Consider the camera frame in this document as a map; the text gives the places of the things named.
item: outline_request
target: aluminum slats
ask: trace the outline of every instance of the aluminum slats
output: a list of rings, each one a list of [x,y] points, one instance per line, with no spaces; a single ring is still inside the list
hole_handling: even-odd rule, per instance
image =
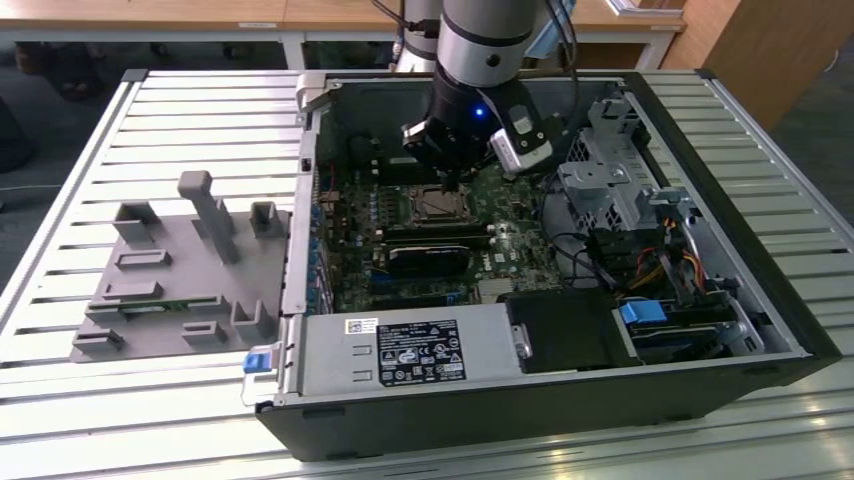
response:
[[[188,213],[188,202],[169,190],[187,166],[213,172],[215,193],[227,196],[231,211],[245,211],[259,199],[292,206],[299,154],[292,126],[256,140],[232,134],[221,144],[164,146],[126,134],[145,132],[141,137],[169,141],[155,128],[169,116],[177,130],[224,128],[256,135],[248,132],[271,127],[237,127],[245,120],[215,117],[295,114],[292,93],[284,93],[295,78],[284,71],[151,72],[141,85],[128,86],[139,94],[120,105],[0,334],[0,479],[752,478],[854,468],[850,241],[784,165],[747,132],[718,123],[730,125],[739,116],[692,72],[647,79],[679,124],[696,122],[687,130],[700,157],[847,356],[818,374],[754,392],[691,422],[301,464],[240,403],[240,352],[68,363],[70,337],[116,237],[108,222],[121,200],[156,198],[159,215]],[[155,116],[156,121],[147,119]],[[208,118],[199,122],[195,116]],[[196,120],[195,126],[180,126],[181,117]],[[703,122],[727,131],[703,133]],[[135,145],[118,146],[116,139]],[[207,139],[203,134],[192,141]],[[272,391],[271,380],[261,382],[261,394]]]

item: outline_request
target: metal bracket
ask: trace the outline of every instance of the metal bracket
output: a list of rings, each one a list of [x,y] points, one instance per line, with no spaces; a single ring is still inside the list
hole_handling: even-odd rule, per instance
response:
[[[303,73],[296,79],[296,108],[300,112],[311,112],[329,101],[325,80],[324,73],[313,72]]]

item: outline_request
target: yellow wire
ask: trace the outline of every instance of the yellow wire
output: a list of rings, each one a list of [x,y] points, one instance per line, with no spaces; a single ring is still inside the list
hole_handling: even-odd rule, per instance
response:
[[[638,280],[630,287],[630,290],[634,290],[635,288],[638,288],[639,286],[644,285],[646,283],[648,283],[650,281],[652,281],[652,279],[662,273],[662,266],[659,265],[658,267],[655,267],[652,269],[652,271],[647,274],[646,277],[643,277],[640,280]]]
[[[699,288],[702,291],[703,279],[700,277],[699,261],[690,255],[684,255],[682,258],[684,258],[688,262],[691,262],[691,266],[694,267],[694,282],[696,282],[696,288]]]

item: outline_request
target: motherboard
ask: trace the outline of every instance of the motherboard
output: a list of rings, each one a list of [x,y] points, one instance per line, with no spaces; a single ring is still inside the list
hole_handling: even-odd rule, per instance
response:
[[[413,160],[391,160],[405,175],[379,165],[320,195],[335,312],[493,303],[559,288],[539,182],[491,165],[445,192],[429,172],[411,174],[419,165],[401,165]]]

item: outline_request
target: blue latch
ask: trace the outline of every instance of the blue latch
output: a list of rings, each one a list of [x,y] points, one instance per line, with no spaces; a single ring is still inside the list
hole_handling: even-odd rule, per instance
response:
[[[635,300],[627,302],[626,305],[619,307],[619,313],[623,316],[623,322],[626,324],[667,321],[664,309],[656,300]]]
[[[243,373],[265,373],[272,371],[272,352],[249,352],[243,359]]]

